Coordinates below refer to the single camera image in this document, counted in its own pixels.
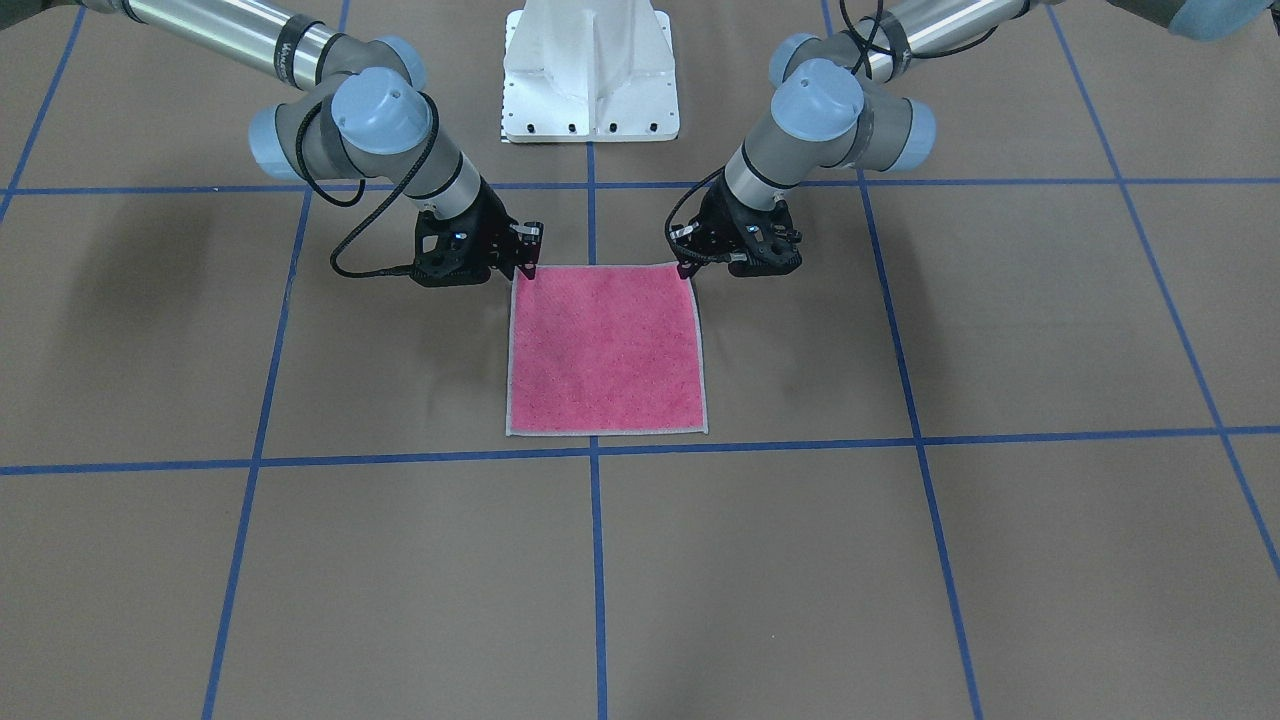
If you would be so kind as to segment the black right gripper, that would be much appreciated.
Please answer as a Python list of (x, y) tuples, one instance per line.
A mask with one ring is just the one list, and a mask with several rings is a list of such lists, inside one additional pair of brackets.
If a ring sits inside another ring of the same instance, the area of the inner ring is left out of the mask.
[(497, 192), (480, 187), (475, 202), (461, 215), (438, 219), (429, 211), (419, 214), (415, 236), (415, 282), (428, 287), (483, 284), (498, 270), (512, 281), (515, 273), (526, 281), (538, 274), (544, 224), (516, 225)]

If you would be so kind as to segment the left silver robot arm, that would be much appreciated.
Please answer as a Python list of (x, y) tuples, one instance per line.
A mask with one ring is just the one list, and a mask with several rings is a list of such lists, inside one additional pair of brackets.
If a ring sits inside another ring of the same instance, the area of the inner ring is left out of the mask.
[(878, 5), (826, 38), (792, 35), (773, 53), (771, 108), (733, 156), (698, 183), (698, 214), (663, 224), (684, 281), (712, 264), (736, 277), (785, 275), (801, 265), (788, 191), (817, 168), (918, 168), (937, 138), (934, 113), (884, 85), (919, 61), (982, 45), (1033, 1), (904, 1)]

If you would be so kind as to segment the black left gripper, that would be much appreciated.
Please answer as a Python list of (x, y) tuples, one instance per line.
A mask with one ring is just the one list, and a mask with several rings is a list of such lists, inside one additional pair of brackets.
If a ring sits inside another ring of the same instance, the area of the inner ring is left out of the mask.
[(758, 210), (740, 202), (723, 184), (705, 192), (691, 225), (668, 228), (669, 245), (690, 247), (675, 250), (684, 281), (714, 263), (726, 263), (735, 277), (786, 275), (803, 264), (801, 238), (786, 201)]

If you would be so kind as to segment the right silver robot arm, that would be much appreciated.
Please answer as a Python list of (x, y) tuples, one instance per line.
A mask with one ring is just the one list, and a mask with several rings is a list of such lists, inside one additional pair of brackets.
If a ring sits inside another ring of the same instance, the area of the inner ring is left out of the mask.
[(324, 201), (326, 181), (393, 183), (392, 199), (419, 211), (413, 258), (351, 270), (340, 255), (390, 201), (361, 220), (332, 251), (346, 278), (407, 277), (424, 287), (481, 284), (536, 274), (544, 227), (522, 223), (448, 136), (426, 94), (422, 58), (403, 38), (361, 41), (268, 1), (91, 1), (228, 56), (297, 88), (301, 97), (257, 113), (248, 129), (255, 161), (270, 177), (301, 181)]

